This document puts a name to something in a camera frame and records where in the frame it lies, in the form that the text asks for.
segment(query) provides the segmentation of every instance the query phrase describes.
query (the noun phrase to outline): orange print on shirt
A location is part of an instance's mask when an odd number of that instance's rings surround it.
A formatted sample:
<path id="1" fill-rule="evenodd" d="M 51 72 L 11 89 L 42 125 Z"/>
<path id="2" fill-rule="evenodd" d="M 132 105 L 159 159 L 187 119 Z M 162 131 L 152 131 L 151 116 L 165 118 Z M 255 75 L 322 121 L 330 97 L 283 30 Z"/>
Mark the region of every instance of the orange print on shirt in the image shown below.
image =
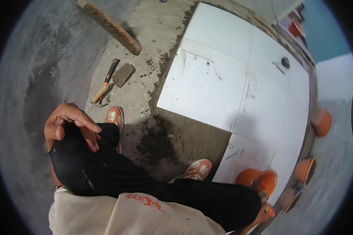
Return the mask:
<path id="1" fill-rule="evenodd" d="M 123 195 L 127 195 L 128 198 L 133 198 L 135 200 L 138 200 L 139 202 L 144 202 L 143 205 L 150 206 L 153 208 L 157 208 L 158 210 L 162 211 L 163 213 L 166 214 L 164 210 L 161 209 L 161 206 L 158 202 L 154 202 L 151 200 L 149 197 L 142 197 L 137 194 L 133 195 L 131 193 L 122 193 Z"/>

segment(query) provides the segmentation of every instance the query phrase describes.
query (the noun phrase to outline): black trousers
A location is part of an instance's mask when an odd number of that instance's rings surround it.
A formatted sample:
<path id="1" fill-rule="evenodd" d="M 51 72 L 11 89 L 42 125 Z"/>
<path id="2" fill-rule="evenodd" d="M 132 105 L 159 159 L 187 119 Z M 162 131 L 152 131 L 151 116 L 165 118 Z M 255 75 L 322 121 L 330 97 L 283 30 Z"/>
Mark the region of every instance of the black trousers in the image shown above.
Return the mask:
<path id="1" fill-rule="evenodd" d="M 118 154 L 119 129 L 112 123 L 102 128 L 100 150 L 92 153 L 74 124 L 65 126 L 65 137 L 55 141 L 49 155 L 60 182 L 75 195 L 146 193 L 164 202 L 176 202 L 198 209 L 227 232 L 247 227 L 261 208 L 257 192 L 225 183 L 177 179 L 156 181 L 129 158 Z"/>

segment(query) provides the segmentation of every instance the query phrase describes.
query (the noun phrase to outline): orange shoe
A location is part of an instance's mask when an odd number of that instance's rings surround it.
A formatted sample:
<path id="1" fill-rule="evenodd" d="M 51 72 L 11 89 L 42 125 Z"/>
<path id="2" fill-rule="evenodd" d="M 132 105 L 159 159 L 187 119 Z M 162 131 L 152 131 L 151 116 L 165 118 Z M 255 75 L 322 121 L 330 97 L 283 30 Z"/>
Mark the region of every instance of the orange shoe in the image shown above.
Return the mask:
<path id="1" fill-rule="evenodd" d="M 119 129 L 119 134 L 122 133 L 124 127 L 124 112 L 122 107 L 112 106 L 109 108 L 105 117 L 105 123 L 114 123 Z M 122 154 L 122 145 L 120 141 L 116 148 L 116 152 Z"/>
<path id="2" fill-rule="evenodd" d="M 175 177 L 169 183 L 174 183 L 176 179 L 194 179 L 197 181 L 202 181 L 207 177 L 211 169 L 212 162 L 210 160 L 200 159 L 193 162 L 183 175 Z"/>

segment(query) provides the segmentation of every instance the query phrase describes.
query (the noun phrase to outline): white t-shirt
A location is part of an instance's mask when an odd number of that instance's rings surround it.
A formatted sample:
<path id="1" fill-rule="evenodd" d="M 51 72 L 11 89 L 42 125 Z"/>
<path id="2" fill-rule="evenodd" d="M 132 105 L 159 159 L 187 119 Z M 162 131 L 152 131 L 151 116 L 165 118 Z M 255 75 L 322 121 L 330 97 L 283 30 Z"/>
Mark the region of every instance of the white t-shirt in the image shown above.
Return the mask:
<path id="1" fill-rule="evenodd" d="M 54 199 L 48 219 L 55 235 L 225 234 L 218 223 L 201 211 L 163 202 L 145 193 L 122 193 L 118 199 L 83 197 L 60 187 Z"/>

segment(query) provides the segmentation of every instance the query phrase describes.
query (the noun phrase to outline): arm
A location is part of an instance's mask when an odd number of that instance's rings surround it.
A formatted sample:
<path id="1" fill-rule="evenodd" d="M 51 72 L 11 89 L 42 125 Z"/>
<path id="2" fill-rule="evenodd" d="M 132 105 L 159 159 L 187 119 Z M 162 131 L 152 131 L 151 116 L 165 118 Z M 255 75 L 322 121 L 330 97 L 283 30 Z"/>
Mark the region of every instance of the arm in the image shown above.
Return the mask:
<path id="1" fill-rule="evenodd" d="M 97 140 L 101 139 L 98 133 L 102 129 L 74 103 L 61 103 L 49 116 L 44 126 L 44 137 L 48 152 L 51 150 L 55 140 L 62 140 L 64 138 L 63 124 L 66 121 L 74 123 L 80 128 L 82 136 L 93 153 L 99 150 Z M 57 179 L 52 163 L 51 172 L 55 186 L 62 186 L 63 184 Z"/>

